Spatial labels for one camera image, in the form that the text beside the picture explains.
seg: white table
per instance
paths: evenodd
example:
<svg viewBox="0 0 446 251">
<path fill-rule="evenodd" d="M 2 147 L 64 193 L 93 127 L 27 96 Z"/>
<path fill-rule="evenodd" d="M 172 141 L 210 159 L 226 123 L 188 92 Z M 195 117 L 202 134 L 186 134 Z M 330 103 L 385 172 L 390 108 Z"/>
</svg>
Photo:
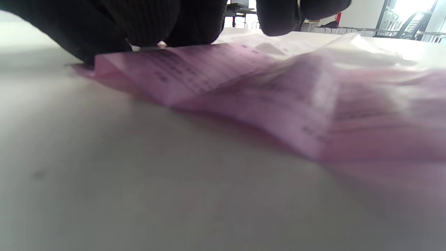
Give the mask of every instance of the white table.
<svg viewBox="0 0 446 251">
<path fill-rule="evenodd" d="M 284 39 L 323 45 L 334 38 Z M 445 46 L 373 42 L 446 66 Z M 410 167 L 389 171 L 398 182 L 335 172 L 243 128 L 76 76 L 67 66 L 76 62 L 25 23 L 0 26 L 0 250 L 446 247 L 442 191 L 429 190 L 445 172 L 417 187 L 406 178 Z"/>
</svg>

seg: stack of pink papers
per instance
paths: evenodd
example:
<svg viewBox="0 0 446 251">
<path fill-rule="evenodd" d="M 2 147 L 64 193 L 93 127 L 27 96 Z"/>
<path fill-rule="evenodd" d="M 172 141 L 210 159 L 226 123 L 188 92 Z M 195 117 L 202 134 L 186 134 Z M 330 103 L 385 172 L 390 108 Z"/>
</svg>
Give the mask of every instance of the stack of pink papers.
<svg viewBox="0 0 446 251">
<path fill-rule="evenodd" d="M 240 44 L 99 55 L 87 76 L 180 110 L 262 129 L 319 161 L 446 159 L 446 72 L 276 61 Z"/>
</svg>

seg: chair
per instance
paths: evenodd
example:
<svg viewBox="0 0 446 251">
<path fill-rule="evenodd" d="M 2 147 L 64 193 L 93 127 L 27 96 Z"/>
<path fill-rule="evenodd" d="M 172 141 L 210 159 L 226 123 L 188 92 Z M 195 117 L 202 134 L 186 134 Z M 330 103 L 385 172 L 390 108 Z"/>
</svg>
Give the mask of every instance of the chair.
<svg viewBox="0 0 446 251">
<path fill-rule="evenodd" d="M 415 39 L 415 35 L 420 29 L 420 26 L 427 22 L 432 15 L 432 12 L 415 12 L 409 19 L 401 26 L 401 29 L 395 31 L 395 36 L 375 35 L 374 38 L 399 38 L 399 39 Z"/>
</svg>

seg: red fire extinguisher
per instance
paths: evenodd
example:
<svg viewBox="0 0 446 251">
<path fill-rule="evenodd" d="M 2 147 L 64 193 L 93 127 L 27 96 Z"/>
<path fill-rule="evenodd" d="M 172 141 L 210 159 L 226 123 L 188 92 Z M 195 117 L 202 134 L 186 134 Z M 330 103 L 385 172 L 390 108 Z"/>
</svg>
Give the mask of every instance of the red fire extinguisher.
<svg viewBox="0 0 446 251">
<path fill-rule="evenodd" d="M 339 23 L 341 21 L 341 15 L 342 15 L 342 13 L 338 13 L 334 20 Z"/>
</svg>

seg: gloved hand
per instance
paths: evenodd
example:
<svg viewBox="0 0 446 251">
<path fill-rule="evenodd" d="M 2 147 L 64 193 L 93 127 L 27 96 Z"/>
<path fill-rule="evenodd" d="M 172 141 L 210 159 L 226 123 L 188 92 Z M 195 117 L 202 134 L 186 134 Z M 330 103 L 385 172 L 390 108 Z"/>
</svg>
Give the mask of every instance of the gloved hand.
<svg viewBox="0 0 446 251">
<path fill-rule="evenodd" d="M 283 35 L 303 21 L 334 15 L 351 0 L 257 0 L 265 34 Z M 0 0 L 14 13 L 87 64 L 129 45 L 212 43 L 221 32 L 227 0 Z"/>
</svg>

